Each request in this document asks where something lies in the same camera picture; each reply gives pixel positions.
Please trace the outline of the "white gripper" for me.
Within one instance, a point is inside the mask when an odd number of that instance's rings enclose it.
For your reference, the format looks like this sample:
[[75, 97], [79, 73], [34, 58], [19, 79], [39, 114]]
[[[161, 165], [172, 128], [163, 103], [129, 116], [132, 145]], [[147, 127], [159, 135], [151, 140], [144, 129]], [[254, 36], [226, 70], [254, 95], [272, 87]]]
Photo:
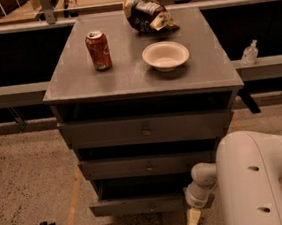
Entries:
[[217, 183], [211, 185], [198, 185], [196, 182], [190, 183], [183, 188], [185, 201], [191, 207], [187, 211], [187, 225], [198, 225], [201, 217], [201, 210], [210, 208], [214, 202]]

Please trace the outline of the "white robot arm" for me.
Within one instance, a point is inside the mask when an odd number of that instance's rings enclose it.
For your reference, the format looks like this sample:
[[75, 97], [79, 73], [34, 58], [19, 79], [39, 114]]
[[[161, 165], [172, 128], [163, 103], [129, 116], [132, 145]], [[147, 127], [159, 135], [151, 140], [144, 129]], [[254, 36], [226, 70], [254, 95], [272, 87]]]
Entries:
[[221, 139], [214, 163], [192, 167], [185, 188], [187, 225], [197, 225], [201, 209], [220, 190], [224, 225], [282, 225], [282, 136], [253, 131]]

